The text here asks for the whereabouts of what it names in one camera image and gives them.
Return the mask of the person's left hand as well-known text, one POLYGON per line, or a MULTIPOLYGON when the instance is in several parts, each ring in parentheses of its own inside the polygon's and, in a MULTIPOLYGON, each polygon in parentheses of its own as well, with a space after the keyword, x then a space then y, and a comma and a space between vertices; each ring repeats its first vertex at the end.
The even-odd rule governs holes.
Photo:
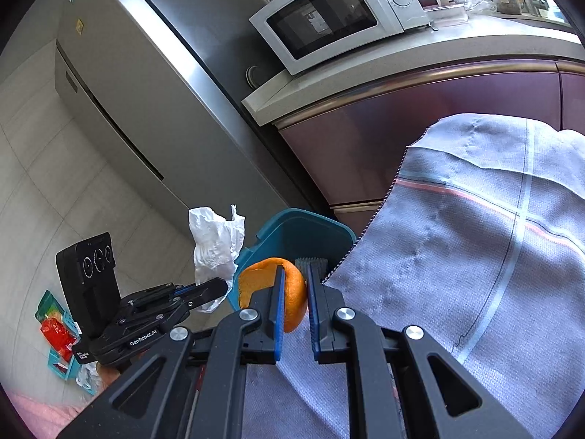
POLYGON ((116 379, 119 379, 119 377, 121 376, 121 372, 118 368, 104 366, 100 363, 96 364, 96 370, 99 379, 101 380, 102 390, 107 389, 108 386, 114 383, 116 379))

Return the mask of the pink sleeve left forearm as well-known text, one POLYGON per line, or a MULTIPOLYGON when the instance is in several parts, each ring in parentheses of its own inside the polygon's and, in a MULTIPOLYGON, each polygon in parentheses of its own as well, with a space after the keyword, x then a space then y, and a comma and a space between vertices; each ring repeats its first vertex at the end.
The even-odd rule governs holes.
POLYGON ((104 389, 99 390, 87 403, 78 406, 51 405, 16 393, 8 393, 8 399, 36 438, 57 438, 71 421, 104 392, 104 389))

